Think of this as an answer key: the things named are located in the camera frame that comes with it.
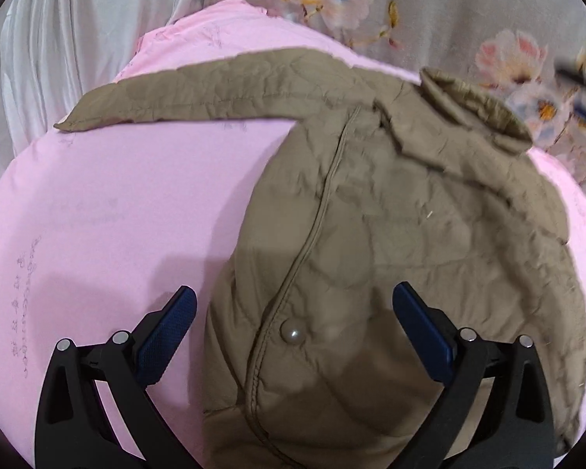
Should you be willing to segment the olive quilted puffer jacket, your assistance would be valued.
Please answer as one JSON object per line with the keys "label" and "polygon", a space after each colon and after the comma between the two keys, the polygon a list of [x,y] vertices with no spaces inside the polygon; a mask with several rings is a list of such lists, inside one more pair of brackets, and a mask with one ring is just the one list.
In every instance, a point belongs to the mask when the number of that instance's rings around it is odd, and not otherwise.
{"label": "olive quilted puffer jacket", "polygon": [[95,89],[60,124],[289,120],[214,287],[211,468],[383,468],[439,388],[391,309],[410,283],[456,324],[532,337],[570,450],[586,300],[556,188],[499,100],[435,69],[413,85],[315,50],[242,54]]}

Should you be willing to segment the white satin curtain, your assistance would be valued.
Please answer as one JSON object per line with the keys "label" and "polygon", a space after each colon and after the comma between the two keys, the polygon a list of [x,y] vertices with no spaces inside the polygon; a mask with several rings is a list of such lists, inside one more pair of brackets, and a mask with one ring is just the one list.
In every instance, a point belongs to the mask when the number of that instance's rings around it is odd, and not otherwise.
{"label": "white satin curtain", "polygon": [[5,0],[0,6],[0,178],[10,162],[111,82],[138,39],[204,0]]}

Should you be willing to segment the grey floral bed sheet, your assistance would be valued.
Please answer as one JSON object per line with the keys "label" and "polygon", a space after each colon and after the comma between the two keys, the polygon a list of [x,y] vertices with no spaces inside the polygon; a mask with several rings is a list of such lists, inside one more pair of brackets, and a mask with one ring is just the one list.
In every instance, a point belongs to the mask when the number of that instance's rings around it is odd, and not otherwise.
{"label": "grey floral bed sheet", "polygon": [[555,72],[586,73],[582,0],[247,0],[357,53],[434,67],[490,90],[586,191],[586,93]]}

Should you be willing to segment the pink quilt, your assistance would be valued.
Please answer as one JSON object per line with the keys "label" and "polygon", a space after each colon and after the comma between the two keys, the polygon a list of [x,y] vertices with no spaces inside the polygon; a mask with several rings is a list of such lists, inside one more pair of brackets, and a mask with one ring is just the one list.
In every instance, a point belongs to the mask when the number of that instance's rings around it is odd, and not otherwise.
{"label": "pink quilt", "polygon": [[[148,32],[118,78],[294,47],[419,81],[244,0],[223,0]],[[9,165],[0,180],[0,428],[27,462],[34,460],[38,402],[56,343],[105,342],[161,308],[181,285],[198,295],[197,318],[148,393],[185,448],[205,462],[206,309],[251,191],[291,126],[259,120],[50,130]],[[560,190],[586,293],[586,195],[544,151],[530,158]]]}

